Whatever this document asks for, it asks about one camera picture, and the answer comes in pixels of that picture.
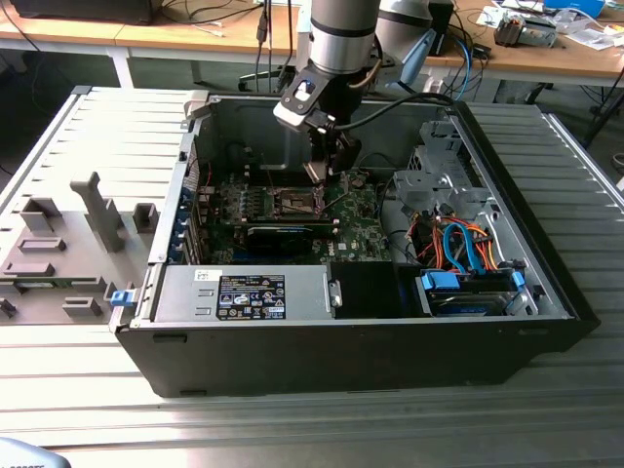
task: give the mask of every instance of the connector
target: connector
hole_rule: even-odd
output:
[[[262,14],[260,15],[260,21],[257,24],[257,32],[255,34],[255,38],[257,39],[258,44],[261,45],[266,42],[268,31],[269,31],[269,17],[266,14],[266,10],[263,10]]]

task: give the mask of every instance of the slotted metal table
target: slotted metal table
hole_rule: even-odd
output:
[[[145,107],[145,120],[133,121],[126,112],[144,107],[146,96],[163,106]],[[15,219],[9,201],[36,188],[34,177],[49,183],[47,174],[61,172],[41,163],[69,154],[49,154],[69,149],[73,143],[61,141],[68,132],[103,123],[111,135],[156,134],[164,151],[181,135],[184,100],[146,90],[72,97],[2,195],[0,253],[13,242],[4,229]],[[128,118],[102,122],[106,111],[97,106]],[[534,107],[471,108],[603,321],[571,350],[536,359],[500,386],[167,400],[151,391],[106,325],[6,326],[0,434],[90,468],[624,466],[622,199],[554,116]],[[153,183],[150,200],[160,203],[166,176],[135,165],[147,157],[167,170],[174,149],[150,154],[154,142],[117,139],[117,149],[135,153],[98,163],[120,204],[144,196],[132,188],[138,180],[125,184],[129,174]]]

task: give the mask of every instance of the wooden desk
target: wooden desk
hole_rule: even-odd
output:
[[[9,0],[4,0],[11,18],[39,49],[45,52],[98,54],[113,59],[120,84],[131,87],[132,76],[128,66],[131,57],[153,59],[185,59],[210,61],[254,62],[257,51],[255,31],[260,10],[222,21],[220,30],[224,37],[215,37],[187,24],[177,24],[159,16],[150,26],[123,25],[102,21],[67,19],[22,19]],[[624,65],[620,49],[596,52],[588,47],[560,37],[553,49],[524,46],[503,48],[493,41],[493,29],[476,25],[479,11],[488,0],[457,0],[459,15],[464,27],[476,41],[492,48],[491,59],[484,76],[490,79],[512,79],[530,82],[553,82],[610,86]],[[189,0],[189,9],[218,5],[221,0]],[[234,0],[227,9],[205,12],[202,20],[217,17],[236,10],[249,8],[252,0]],[[173,18],[184,20],[181,5],[168,9]],[[296,25],[298,9],[293,9],[292,21]],[[600,18],[603,22],[624,20],[624,14],[608,13]],[[296,50],[296,32],[293,34]],[[0,48],[31,50],[20,33],[0,12]],[[273,8],[273,62],[280,63],[288,53],[288,11],[286,7]],[[267,45],[260,58],[267,62]],[[444,77],[461,66],[462,57],[448,47],[448,53],[439,58],[428,58],[423,72],[430,76]]]
[[[201,0],[200,2],[189,2],[189,8],[192,10],[193,3],[203,5],[222,4],[222,0]],[[215,18],[237,10],[243,10],[253,6],[250,1],[234,1],[232,8],[215,10],[213,12],[205,12],[199,14],[196,20],[207,18]],[[213,51],[227,52],[237,54],[253,54],[257,53],[257,39],[255,32],[257,29],[258,19],[261,9],[241,14],[222,21],[223,27],[203,25],[205,29],[220,31],[223,37],[216,37],[206,31],[198,29],[188,24],[176,24],[162,15],[159,16],[154,24],[149,27],[125,25],[117,34],[115,43],[124,47],[144,47],[159,49],[183,49],[185,51]],[[273,54],[287,55],[289,52],[289,27],[288,27],[288,9],[286,7],[273,8]],[[292,36],[293,48],[296,51],[296,19],[298,8],[292,9]],[[185,15],[182,9],[168,9],[168,15],[174,19],[184,21]],[[264,45],[264,53],[267,52],[268,41]]]
[[[614,80],[624,66],[621,49],[609,48],[598,52],[567,39],[561,34],[552,49],[531,46],[517,48],[497,46],[494,44],[494,29],[475,24],[479,11],[484,5],[489,5],[489,1],[458,0],[457,3],[459,16],[466,30],[476,42],[491,47],[486,76],[507,79],[507,75],[511,73],[516,76],[531,75],[532,79],[527,81],[585,84],[579,83],[579,78]],[[612,10],[606,10],[599,18],[602,23],[623,20],[623,13],[614,13]],[[451,22],[457,24],[457,19],[453,18]],[[454,66],[460,66],[462,62],[461,57],[455,60],[448,59],[448,63]]]
[[[13,22],[25,32],[32,41],[115,45],[115,37],[124,27],[123,24],[105,21],[75,21],[70,19],[24,19],[18,15],[9,0],[4,2],[7,13]],[[24,41],[20,32],[7,20],[0,10],[0,38]]]

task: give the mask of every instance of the table leg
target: table leg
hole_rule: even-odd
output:
[[[108,56],[113,59],[115,65],[115,71],[117,72],[117,78],[119,79],[119,86],[121,88],[134,88],[133,77],[130,73],[130,64],[128,59],[130,53],[125,47],[111,47],[107,49]]]
[[[2,57],[9,63],[17,73],[25,73],[28,67],[22,59],[23,51],[2,51]]]
[[[191,74],[193,75],[193,83],[200,86],[208,87],[208,83],[206,83],[202,79],[202,70],[199,67],[200,62],[197,60],[191,61]]]

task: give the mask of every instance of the blue drive bracket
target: blue drive bracket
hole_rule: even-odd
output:
[[[110,297],[110,305],[113,307],[136,307],[138,303],[138,290],[119,290]]]
[[[424,290],[458,290],[457,275],[449,271],[427,271],[421,277]]]

